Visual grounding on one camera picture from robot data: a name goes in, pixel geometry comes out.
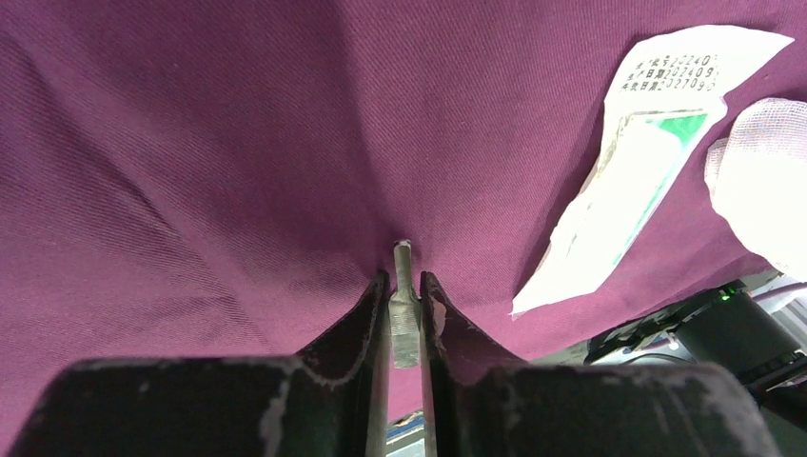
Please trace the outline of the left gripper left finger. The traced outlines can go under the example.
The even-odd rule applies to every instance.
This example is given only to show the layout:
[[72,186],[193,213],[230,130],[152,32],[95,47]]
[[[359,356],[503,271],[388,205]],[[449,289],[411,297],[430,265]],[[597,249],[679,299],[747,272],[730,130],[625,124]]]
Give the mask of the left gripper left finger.
[[63,369],[12,456],[381,456],[390,279],[295,353],[88,359]]

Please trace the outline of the white gauze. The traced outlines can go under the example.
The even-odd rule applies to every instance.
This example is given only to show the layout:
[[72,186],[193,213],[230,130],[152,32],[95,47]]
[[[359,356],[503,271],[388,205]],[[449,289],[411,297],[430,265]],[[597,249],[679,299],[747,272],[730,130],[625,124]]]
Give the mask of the white gauze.
[[708,149],[714,212],[772,267],[806,280],[806,103],[765,98]]

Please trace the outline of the white sterile packet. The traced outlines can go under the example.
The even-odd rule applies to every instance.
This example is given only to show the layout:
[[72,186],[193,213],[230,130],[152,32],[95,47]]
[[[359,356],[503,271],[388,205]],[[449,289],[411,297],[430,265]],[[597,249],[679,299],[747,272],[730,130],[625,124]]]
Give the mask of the white sterile packet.
[[725,96],[793,43],[702,25],[638,42],[604,97],[600,152],[562,213],[514,315],[595,292],[617,269],[707,132]]

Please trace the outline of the steel scalpel handle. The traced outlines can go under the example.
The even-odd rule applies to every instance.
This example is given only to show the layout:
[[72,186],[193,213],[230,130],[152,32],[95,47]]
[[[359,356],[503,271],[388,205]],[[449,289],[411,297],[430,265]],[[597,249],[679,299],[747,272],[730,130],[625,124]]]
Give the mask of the steel scalpel handle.
[[412,246],[398,241],[393,249],[396,288],[388,302],[394,368],[414,368],[420,362],[420,299],[413,286]]

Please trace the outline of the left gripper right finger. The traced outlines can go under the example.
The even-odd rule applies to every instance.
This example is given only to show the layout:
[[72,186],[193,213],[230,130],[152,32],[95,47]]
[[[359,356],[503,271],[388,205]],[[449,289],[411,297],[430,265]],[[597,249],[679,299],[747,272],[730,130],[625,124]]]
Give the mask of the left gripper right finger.
[[750,394],[715,365],[539,366],[421,277],[430,456],[777,456]]

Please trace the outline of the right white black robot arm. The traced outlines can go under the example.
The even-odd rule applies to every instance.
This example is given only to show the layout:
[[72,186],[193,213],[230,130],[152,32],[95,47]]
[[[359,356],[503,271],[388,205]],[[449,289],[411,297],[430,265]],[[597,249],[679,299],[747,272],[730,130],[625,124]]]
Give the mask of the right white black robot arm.
[[736,280],[628,321],[592,338],[583,362],[591,365],[618,352],[634,361],[675,363],[661,353],[680,346],[693,362],[731,372],[758,402],[785,456],[806,453],[806,347],[766,309],[775,300],[805,291],[803,283],[752,293]]

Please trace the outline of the purple cloth wrap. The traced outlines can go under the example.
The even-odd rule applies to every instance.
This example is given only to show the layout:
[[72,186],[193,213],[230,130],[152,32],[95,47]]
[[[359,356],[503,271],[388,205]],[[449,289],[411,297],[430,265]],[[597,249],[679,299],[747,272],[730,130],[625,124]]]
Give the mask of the purple cloth wrap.
[[538,358],[766,269],[703,138],[596,292],[510,316],[594,165],[624,54],[703,24],[790,36],[730,117],[806,93],[802,1],[5,1],[1,446],[68,364],[289,353],[400,239]]

